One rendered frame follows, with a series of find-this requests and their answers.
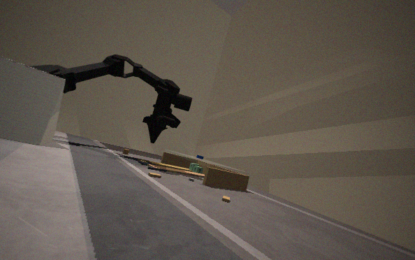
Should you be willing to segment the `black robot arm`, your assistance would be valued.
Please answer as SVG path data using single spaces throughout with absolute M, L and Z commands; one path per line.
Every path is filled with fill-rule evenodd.
M 124 61 L 127 61 L 133 66 L 132 73 L 124 73 Z M 74 68 L 64 68 L 59 65 L 30 67 L 66 79 L 64 93 L 74 91 L 76 89 L 77 82 L 90 80 L 104 75 L 110 74 L 121 78 L 129 78 L 134 76 L 139 77 L 141 80 L 155 88 L 155 91 L 158 94 L 156 101 L 166 103 L 170 106 L 173 104 L 174 108 L 179 108 L 185 111 L 189 111 L 191 106 L 192 98 L 179 94 L 180 88 L 172 80 L 163 80 L 143 68 L 141 64 L 134 63 L 128 57 L 121 55 L 111 55 L 106 57 L 103 62 Z

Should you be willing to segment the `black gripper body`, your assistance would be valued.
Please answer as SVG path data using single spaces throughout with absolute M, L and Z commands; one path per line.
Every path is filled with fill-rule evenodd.
M 157 124 L 159 126 L 166 127 L 166 125 L 170 127 L 174 127 L 176 125 L 176 121 L 172 118 L 167 117 L 169 111 L 172 109 L 170 108 L 170 105 L 162 102 L 156 102 L 156 104 L 153 105 L 154 111 L 153 114 L 147 117 L 144 117 L 143 122 L 144 123 L 150 123 L 150 124 Z

